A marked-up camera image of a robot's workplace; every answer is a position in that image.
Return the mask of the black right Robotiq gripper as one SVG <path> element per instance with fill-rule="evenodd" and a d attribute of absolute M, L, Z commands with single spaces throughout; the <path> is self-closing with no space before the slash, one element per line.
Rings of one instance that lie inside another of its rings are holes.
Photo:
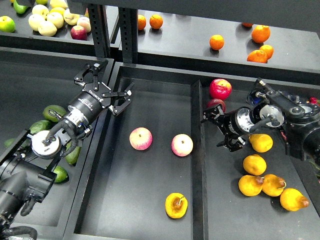
<path fill-rule="evenodd" d="M 218 126 L 224 135 L 224 140 L 216 146 L 235 152 L 244 147 L 242 136 L 250 133 L 252 127 L 250 111 L 248 107 L 240 107 L 224 114 L 222 104 L 216 104 L 203 110 L 203 119 L 200 123 L 211 122 Z"/>

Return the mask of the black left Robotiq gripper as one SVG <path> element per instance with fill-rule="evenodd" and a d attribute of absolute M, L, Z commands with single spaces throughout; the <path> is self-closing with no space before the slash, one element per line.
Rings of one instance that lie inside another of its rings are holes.
<path fill-rule="evenodd" d="M 132 102 L 132 82 L 124 91 L 113 92 L 108 86 L 99 80 L 99 73 L 108 65 L 108 60 L 100 63 L 86 63 L 75 75 L 73 81 L 76 85 L 83 87 L 68 104 L 68 110 L 80 111 L 87 124 L 91 124 L 96 118 L 108 108 L 114 116 L 122 113 Z M 123 99 L 121 105 L 111 105 L 111 99 Z"/>

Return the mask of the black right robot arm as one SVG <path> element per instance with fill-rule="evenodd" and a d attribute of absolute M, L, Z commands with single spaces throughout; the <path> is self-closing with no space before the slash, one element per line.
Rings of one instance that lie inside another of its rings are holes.
<path fill-rule="evenodd" d="M 242 149 L 249 136 L 261 128 L 278 129 L 285 153 L 305 161 L 320 162 L 320 107 L 309 100 L 273 89 L 258 78 L 247 102 L 252 108 L 240 107 L 224 113 L 221 104 L 203 110 L 202 122 L 211 122 L 223 134 L 217 146 L 230 152 Z"/>

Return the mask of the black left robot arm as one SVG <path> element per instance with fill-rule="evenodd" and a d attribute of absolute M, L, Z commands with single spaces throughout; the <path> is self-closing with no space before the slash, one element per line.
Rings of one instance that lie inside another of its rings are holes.
<path fill-rule="evenodd" d="M 78 147 L 92 132 L 92 123 L 105 110 L 119 115 L 131 102 L 130 84 L 124 91 L 114 91 L 99 79 L 108 60 L 93 65 L 87 63 L 75 75 L 74 83 L 81 92 L 60 114 L 50 108 L 57 119 L 50 130 L 31 133 L 25 129 L 0 156 L 0 238 L 28 235 L 38 237 L 30 226 L 12 227 L 17 214 L 27 216 L 36 203 L 41 203 L 51 190 L 57 175 L 54 169 L 60 160 Z"/>

